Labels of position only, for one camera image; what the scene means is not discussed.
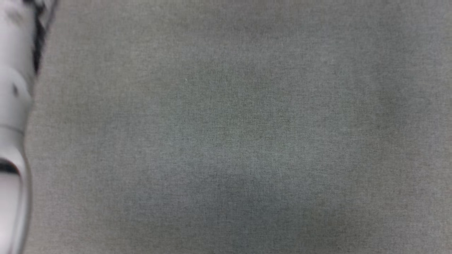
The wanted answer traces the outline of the grey fabric sofa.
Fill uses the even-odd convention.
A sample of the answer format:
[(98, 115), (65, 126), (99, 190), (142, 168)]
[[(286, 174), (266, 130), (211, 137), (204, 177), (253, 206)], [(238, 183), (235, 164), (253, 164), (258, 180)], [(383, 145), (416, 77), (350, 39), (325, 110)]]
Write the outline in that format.
[(61, 0), (26, 254), (452, 254), (452, 0)]

